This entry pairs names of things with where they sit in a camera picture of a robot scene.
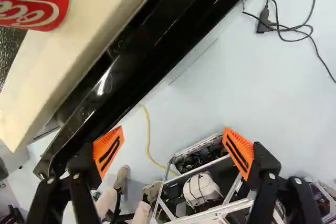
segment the metal bolt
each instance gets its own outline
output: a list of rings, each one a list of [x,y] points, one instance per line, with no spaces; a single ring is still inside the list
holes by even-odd
[[[38,175],[39,175],[39,177],[40,177],[41,180],[45,179],[45,177],[44,177],[44,175],[42,173],[39,173]]]
[[[118,42],[118,47],[119,47],[119,49],[121,49],[122,48],[122,44],[124,43],[124,41],[123,40],[120,40],[119,42]]]
[[[51,184],[52,182],[54,182],[54,178],[50,178],[50,179],[47,180],[48,184]]]
[[[295,178],[294,181],[296,182],[296,184],[299,184],[299,185],[302,184],[302,181],[299,178]]]

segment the wires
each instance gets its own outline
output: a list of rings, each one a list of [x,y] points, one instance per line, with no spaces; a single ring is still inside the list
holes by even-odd
[[[159,211],[159,213],[157,214],[157,218],[159,218],[160,217],[160,214],[161,214],[161,212],[162,212],[162,208],[160,209],[160,211]]]
[[[195,195],[191,192],[191,179],[189,179],[189,193],[194,197],[194,199],[197,201],[198,205],[201,205],[200,201],[195,197]]]
[[[266,0],[265,8],[268,8],[268,1],[269,1],[269,0]],[[275,22],[275,23],[272,23],[272,22],[270,22],[270,21],[268,21],[268,20],[263,20],[263,19],[261,19],[261,18],[255,16],[255,15],[253,15],[253,14],[251,14],[251,13],[247,13],[247,12],[245,12],[245,10],[243,10],[242,13],[245,14],[245,15],[248,15],[248,16],[250,16],[250,17],[253,17],[253,18],[255,18],[256,20],[258,20],[260,23],[262,23],[264,26],[266,26],[266,27],[268,28],[266,31],[276,31],[277,34],[278,34],[278,36],[279,36],[279,38],[280,38],[282,41],[285,41],[285,42],[296,42],[296,41],[301,41],[301,40],[304,40],[304,39],[306,39],[306,38],[309,38],[309,39],[312,41],[313,45],[314,45],[315,53],[316,53],[318,59],[319,59],[319,60],[321,61],[321,63],[323,64],[324,68],[326,69],[326,71],[327,71],[328,75],[330,76],[330,78],[332,79],[332,81],[333,81],[334,83],[336,83],[336,80],[335,80],[334,76],[332,75],[331,71],[329,70],[327,64],[325,63],[325,61],[324,61],[324,60],[321,58],[321,56],[320,56],[320,53],[319,53],[319,50],[318,50],[318,47],[317,47],[317,45],[316,45],[315,40],[311,37],[311,35],[312,35],[313,31],[314,31],[314,28],[313,28],[311,25],[307,25],[307,22],[308,22],[309,19],[311,18],[311,15],[312,15],[313,10],[314,10],[314,8],[315,8],[316,0],[313,0],[313,1],[312,1],[311,8],[310,8],[310,12],[309,12],[309,14],[308,14],[306,20],[305,20],[301,25],[293,26],[293,27],[288,27],[288,26],[284,26],[284,25],[280,24],[280,21],[279,21],[279,13],[278,13],[278,4],[277,4],[277,2],[276,2],[275,0],[271,0],[271,1],[274,3],[274,5],[275,5],[275,10],[276,10],[276,22]],[[310,31],[309,31],[308,33],[306,33],[306,32],[304,32],[304,31],[300,31],[300,30],[298,30],[299,28],[302,28],[302,27],[307,27],[307,28],[309,28]],[[282,36],[281,33],[283,33],[283,32],[288,32],[288,31],[294,31],[294,32],[296,32],[296,33],[303,34],[304,36],[303,36],[302,38],[299,38],[299,39],[285,39],[285,38],[283,38],[283,36]]]
[[[156,162],[150,152],[149,152],[149,146],[150,146],[150,139],[151,139],[151,129],[150,129],[150,120],[149,120],[149,115],[148,115],[148,112],[147,112],[147,109],[144,105],[139,105],[142,109],[143,109],[143,112],[145,113],[145,116],[146,116],[146,122],[147,122],[147,143],[146,143],[146,156],[147,158],[154,164],[156,165],[157,167],[161,168],[161,169],[166,169],[166,167],[164,167],[163,165],[160,165],[158,162]],[[169,172],[171,172],[172,174],[174,174],[175,176],[178,176],[178,174],[176,172],[173,172],[172,170],[169,170]]]
[[[199,192],[201,193],[201,195],[202,195],[202,198],[203,198],[203,201],[204,201],[204,204],[207,202],[207,200],[206,200],[206,198],[204,197],[204,195],[202,194],[202,191],[201,191],[201,187],[200,187],[200,181],[199,181],[199,179],[201,178],[201,174],[198,174],[198,190],[199,190]]]

